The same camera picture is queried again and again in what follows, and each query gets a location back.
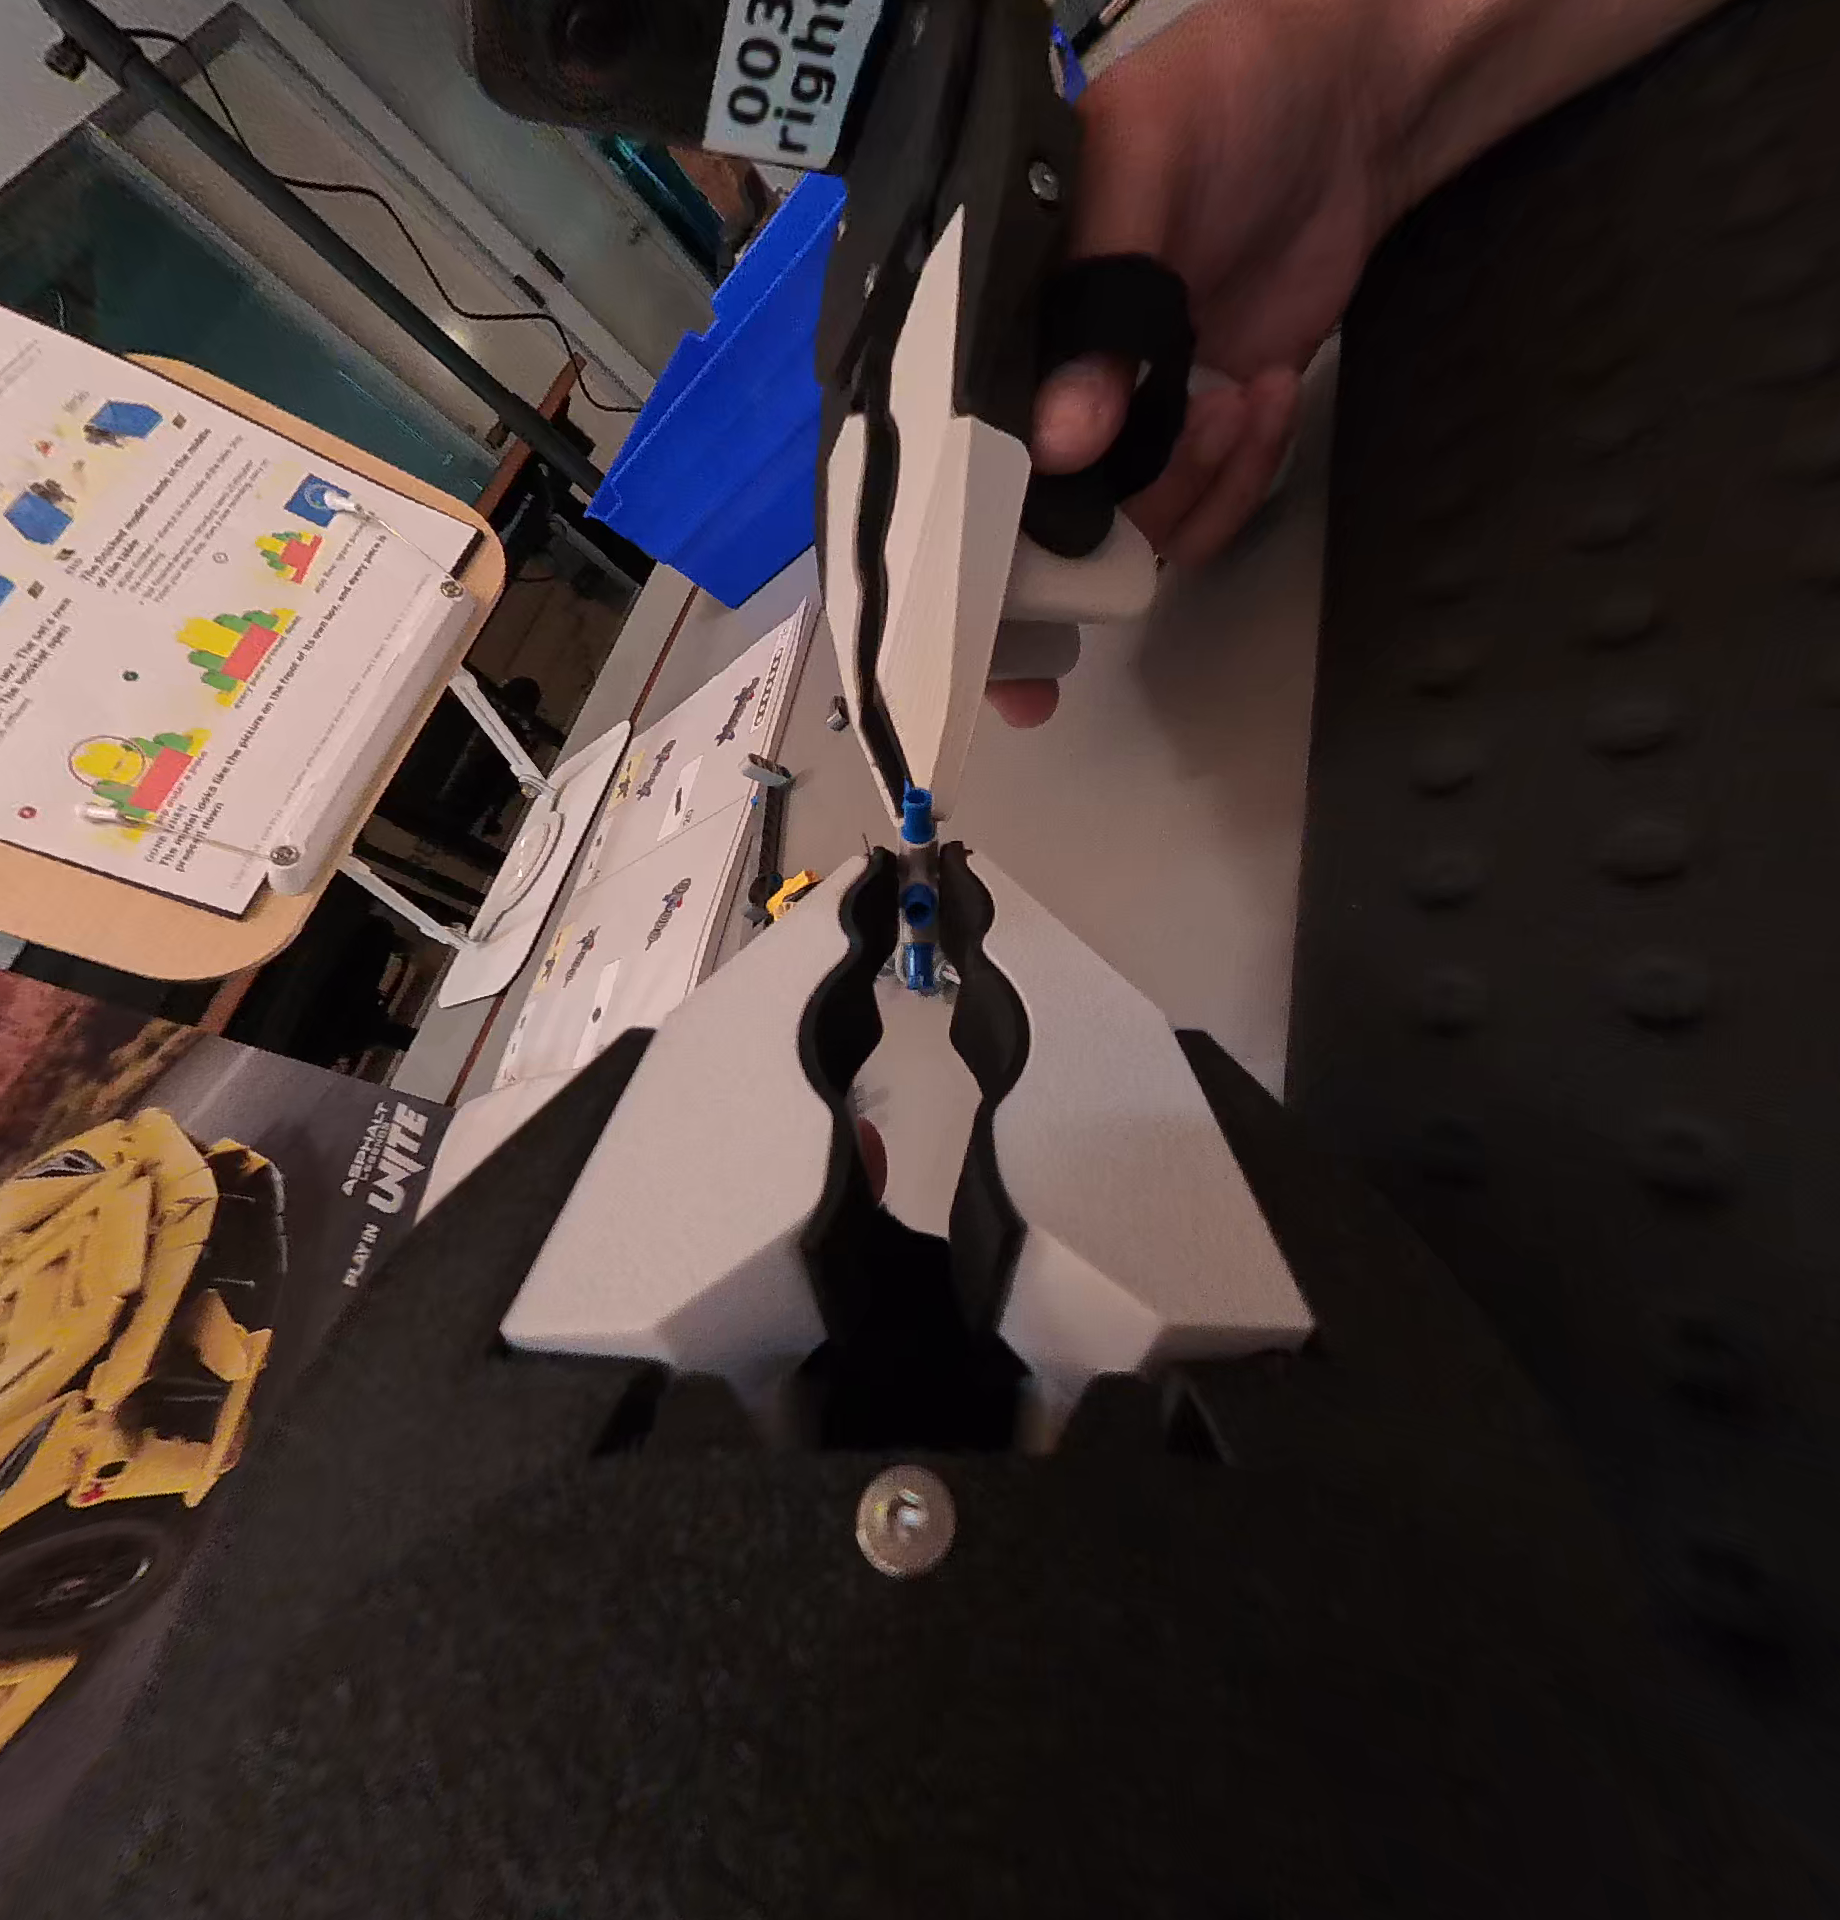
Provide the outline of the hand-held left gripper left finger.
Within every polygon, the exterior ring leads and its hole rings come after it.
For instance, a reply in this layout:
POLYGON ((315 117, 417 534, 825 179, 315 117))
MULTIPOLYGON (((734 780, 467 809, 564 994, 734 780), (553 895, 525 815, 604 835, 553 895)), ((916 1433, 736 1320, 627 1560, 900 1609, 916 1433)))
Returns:
POLYGON ((653 1361, 719 1379, 765 1436, 793 1430, 793 1379, 826 1338, 803 1236, 832 1160, 856 1148, 845 1091, 877 1043, 887 849, 847 858, 773 929, 669 1011, 571 1183, 500 1338, 522 1355, 653 1361), (864 1037, 823 1093, 803 1020, 862 965, 864 1037))

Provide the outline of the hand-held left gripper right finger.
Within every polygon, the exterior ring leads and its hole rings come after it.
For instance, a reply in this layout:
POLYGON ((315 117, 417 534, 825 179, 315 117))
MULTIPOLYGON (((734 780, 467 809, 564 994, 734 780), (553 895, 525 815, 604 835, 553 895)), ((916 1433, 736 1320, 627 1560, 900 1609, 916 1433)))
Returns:
POLYGON ((1022 1368, 1014 1445, 1051 1449, 1101 1379, 1298 1353, 1312 1311, 1167 1015, 959 843, 938 902, 978 1093, 951 1278, 1022 1368))

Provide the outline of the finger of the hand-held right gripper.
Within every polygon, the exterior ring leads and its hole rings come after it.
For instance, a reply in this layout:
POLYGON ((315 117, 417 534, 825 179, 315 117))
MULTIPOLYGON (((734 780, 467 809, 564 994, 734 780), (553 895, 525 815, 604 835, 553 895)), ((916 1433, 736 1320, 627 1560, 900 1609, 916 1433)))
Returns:
POLYGON ((1028 493, 1028 447, 954 403, 966 210, 928 254, 890 357, 898 440, 885 532, 885 632, 873 689, 907 785, 949 815, 981 718, 1013 550, 1028 493))
POLYGON ((881 799, 902 799, 907 760, 877 671, 889 627, 887 534, 900 487, 900 429, 889 404, 823 414, 817 564, 841 699, 881 799))

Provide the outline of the lego instruction booklet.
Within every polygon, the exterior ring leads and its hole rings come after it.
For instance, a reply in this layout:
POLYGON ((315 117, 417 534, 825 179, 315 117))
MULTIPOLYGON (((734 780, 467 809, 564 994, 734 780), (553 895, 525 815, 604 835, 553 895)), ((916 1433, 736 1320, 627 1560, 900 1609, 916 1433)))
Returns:
POLYGON ((800 599, 630 742, 495 1091, 578 1070, 619 1032, 657 1027, 706 970, 762 824, 749 763, 778 759, 815 626, 800 599))

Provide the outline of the grey lego connector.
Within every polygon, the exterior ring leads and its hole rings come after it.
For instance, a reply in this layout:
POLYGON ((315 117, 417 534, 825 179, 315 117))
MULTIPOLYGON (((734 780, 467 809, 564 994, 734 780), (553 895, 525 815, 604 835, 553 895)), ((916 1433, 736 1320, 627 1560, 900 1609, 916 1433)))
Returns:
POLYGON ((943 907, 938 878, 938 845, 902 840, 898 847, 895 948, 893 973, 914 997, 936 999, 945 992, 943 907))

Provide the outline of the lego chassis assembly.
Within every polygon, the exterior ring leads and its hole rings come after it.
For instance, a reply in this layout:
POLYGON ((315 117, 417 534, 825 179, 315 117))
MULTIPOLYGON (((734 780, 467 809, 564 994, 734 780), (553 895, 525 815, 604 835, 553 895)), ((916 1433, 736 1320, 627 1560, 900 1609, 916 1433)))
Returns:
POLYGON ((743 920, 751 928, 778 923, 813 885, 817 875, 810 868, 787 869, 781 861, 786 843, 787 793, 795 772, 775 759, 749 752, 741 765, 751 786, 751 804, 757 809, 757 838, 753 876, 743 902, 743 920))

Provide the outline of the lego set box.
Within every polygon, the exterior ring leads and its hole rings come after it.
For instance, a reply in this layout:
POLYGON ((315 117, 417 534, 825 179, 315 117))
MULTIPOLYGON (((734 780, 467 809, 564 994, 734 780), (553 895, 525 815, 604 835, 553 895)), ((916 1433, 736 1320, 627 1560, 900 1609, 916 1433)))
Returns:
POLYGON ((415 1223, 440 1102, 0 970, 0 1770, 62 1772, 415 1223))

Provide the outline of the person's right hand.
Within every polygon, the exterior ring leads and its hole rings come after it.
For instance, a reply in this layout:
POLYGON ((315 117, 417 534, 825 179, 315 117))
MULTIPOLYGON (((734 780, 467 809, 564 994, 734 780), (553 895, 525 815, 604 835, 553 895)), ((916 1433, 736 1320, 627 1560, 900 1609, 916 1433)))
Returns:
POLYGON ((1211 562, 1268 504, 1446 23, 1443 4, 1195 4, 1084 93, 1071 248, 1170 268, 1195 327, 1187 422, 1126 506, 1163 564, 1211 562))

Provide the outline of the blue plastic bin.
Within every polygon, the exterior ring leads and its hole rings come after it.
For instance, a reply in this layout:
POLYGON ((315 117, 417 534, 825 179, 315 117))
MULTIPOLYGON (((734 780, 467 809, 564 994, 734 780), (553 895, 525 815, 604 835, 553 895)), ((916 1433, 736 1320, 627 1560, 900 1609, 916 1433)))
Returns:
POLYGON ((844 182, 803 176, 684 334, 588 518, 725 606, 813 543, 823 388, 813 338, 844 182))

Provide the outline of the black dimpled pad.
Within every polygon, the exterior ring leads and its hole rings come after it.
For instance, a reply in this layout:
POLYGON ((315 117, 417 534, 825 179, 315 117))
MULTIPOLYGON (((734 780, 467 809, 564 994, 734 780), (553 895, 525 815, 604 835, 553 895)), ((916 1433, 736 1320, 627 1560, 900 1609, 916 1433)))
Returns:
POLYGON ((1840 1915, 1840 4, 1730 4, 1343 320, 1286 1064, 1840 1915))

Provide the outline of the black metal pole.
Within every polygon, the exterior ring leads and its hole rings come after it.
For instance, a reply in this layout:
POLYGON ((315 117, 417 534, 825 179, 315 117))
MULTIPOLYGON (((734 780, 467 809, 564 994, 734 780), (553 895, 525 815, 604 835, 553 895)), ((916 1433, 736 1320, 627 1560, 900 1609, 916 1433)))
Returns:
POLYGON ((467 353, 274 170, 252 156, 220 120, 167 80, 133 34, 86 2, 41 2, 38 10, 57 27, 64 43, 75 44, 121 93, 163 114, 196 153, 206 154, 228 179, 235 179, 361 299, 397 325, 575 493, 587 497, 598 493, 604 479, 602 472, 561 429, 467 353))

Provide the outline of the printed instruction sheet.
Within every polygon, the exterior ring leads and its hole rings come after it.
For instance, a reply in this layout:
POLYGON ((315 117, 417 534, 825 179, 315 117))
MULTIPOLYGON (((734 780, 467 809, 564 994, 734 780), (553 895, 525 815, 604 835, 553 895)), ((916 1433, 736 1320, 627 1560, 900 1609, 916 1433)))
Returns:
POLYGON ((482 537, 0 307, 0 843, 212 914, 302 892, 482 537))

